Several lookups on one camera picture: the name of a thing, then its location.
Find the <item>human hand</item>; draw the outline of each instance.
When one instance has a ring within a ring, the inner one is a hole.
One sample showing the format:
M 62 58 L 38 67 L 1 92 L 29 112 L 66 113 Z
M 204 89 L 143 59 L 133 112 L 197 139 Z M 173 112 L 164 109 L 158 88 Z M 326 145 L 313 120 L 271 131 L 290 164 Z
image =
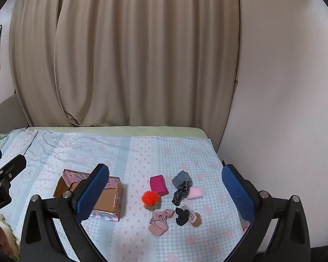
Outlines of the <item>human hand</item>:
M 7 236 L 1 227 L 0 227 L 0 248 L 10 258 L 12 258 L 14 256 L 13 250 L 9 244 Z

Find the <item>metal screw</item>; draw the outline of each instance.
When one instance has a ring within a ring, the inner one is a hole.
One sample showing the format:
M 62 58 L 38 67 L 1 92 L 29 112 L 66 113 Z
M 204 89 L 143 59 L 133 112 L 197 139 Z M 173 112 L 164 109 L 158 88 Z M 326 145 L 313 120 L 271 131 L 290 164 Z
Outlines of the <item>metal screw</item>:
M 298 196 L 296 196 L 296 195 L 294 195 L 292 197 L 292 199 L 293 199 L 294 202 L 297 202 L 297 203 L 300 201 L 300 198 Z
M 269 196 L 269 194 L 266 191 L 261 191 L 260 196 L 261 196 L 261 198 L 267 198 Z
M 36 202 L 39 199 L 39 195 L 33 195 L 32 198 L 30 199 L 32 202 Z
M 72 192 L 70 191 L 64 191 L 62 194 L 63 198 L 69 198 L 70 196 L 72 196 Z

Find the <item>black fabric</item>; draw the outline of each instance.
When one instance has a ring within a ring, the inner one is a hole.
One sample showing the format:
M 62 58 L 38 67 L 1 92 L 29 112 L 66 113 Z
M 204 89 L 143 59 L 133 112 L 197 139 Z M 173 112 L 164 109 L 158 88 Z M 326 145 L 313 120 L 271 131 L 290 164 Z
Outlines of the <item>black fabric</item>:
M 179 216 L 176 218 L 176 223 L 179 226 L 183 226 L 185 223 L 188 222 L 188 217 L 190 215 L 189 210 L 182 210 L 181 208 L 176 208 L 175 213 L 177 213 Z
M 191 181 L 184 181 L 179 188 L 175 191 L 172 203 L 175 206 L 179 206 L 182 200 L 182 197 L 187 196 L 190 187 L 192 186 Z

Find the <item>pink plush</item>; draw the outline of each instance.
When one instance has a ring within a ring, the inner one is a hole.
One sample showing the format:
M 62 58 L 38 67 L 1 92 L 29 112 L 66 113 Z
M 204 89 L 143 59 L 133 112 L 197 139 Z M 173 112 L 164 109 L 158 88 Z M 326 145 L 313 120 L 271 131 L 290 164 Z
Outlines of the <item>pink plush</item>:
M 151 186 L 152 191 L 157 192 L 159 196 L 164 196 L 169 193 L 165 186 L 163 175 L 152 176 L 149 179 L 149 185 Z
M 203 190 L 200 187 L 191 187 L 188 194 L 187 199 L 197 199 L 203 197 Z

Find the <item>green mattress edge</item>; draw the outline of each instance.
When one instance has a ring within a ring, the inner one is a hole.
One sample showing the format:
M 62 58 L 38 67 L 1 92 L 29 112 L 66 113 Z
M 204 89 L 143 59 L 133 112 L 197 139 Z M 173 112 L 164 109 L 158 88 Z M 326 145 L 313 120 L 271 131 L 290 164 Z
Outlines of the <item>green mattress edge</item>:
M 65 133 L 90 133 L 111 136 L 164 136 L 207 138 L 199 128 L 168 126 L 104 126 L 104 127 L 28 127 L 29 130 L 53 130 Z

